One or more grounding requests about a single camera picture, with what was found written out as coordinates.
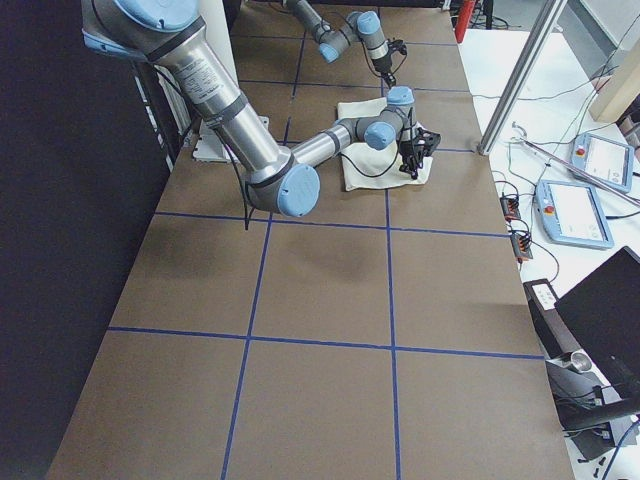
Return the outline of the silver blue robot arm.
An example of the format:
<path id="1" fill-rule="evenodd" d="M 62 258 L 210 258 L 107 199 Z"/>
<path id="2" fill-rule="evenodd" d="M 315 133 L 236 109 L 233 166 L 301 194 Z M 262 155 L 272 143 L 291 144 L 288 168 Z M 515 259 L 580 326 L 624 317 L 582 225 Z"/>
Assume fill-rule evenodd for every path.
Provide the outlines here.
<path id="1" fill-rule="evenodd" d="M 384 35 L 374 11 L 353 11 L 333 30 L 308 2 L 283 5 L 313 36 L 327 62 L 354 43 L 364 47 L 389 88 L 379 114 L 339 119 L 292 149 L 279 145 L 207 42 L 195 1 L 84 1 L 83 35 L 86 46 L 102 55 L 171 72 L 203 123 L 244 167 L 238 181 L 246 206 L 289 217 L 308 214 L 320 194 L 316 166 L 353 143 L 378 151 L 396 145 L 400 171 L 416 179 L 441 137 L 419 125 L 412 89 L 396 83 L 392 55 L 406 51 L 404 42 Z"/>
<path id="2" fill-rule="evenodd" d="M 282 6 L 304 26 L 327 63 L 336 62 L 352 45 L 360 44 L 373 75 L 382 79 L 389 88 L 396 86 L 395 74 L 401 65 L 394 67 L 392 56 L 400 53 L 404 62 L 408 55 L 407 46 L 402 39 L 390 39 L 384 34 L 375 11 L 350 12 L 343 18 L 341 28 L 334 30 L 308 1 L 282 1 Z"/>

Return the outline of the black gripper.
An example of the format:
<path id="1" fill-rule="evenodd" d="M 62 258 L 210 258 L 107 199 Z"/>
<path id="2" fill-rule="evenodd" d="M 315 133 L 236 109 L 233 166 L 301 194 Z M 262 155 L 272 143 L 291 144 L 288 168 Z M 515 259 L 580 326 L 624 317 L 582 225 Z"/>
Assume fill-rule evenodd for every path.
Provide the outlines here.
<path id="1" fill-rule="evenodd" d="M 391 59 L 391 51 L 387 50 L 382 56 L 378 58 L 371 58 L 374 70 L 382 76 L 387 86 L 395 86 L 397 80 L 393 74 L 393 64 Z"/>
<path id="2" fill-rule="evenodd" d="M 409 170 L 411 178 L 416 180 L 419 177 L 419 172 L 423 168 L 424 159 L 421 158 L 414 146 L 415 137 L 412 140 L 402 141 L 399 146 L 399 151 L 402 157 L 401 170 Z"/>

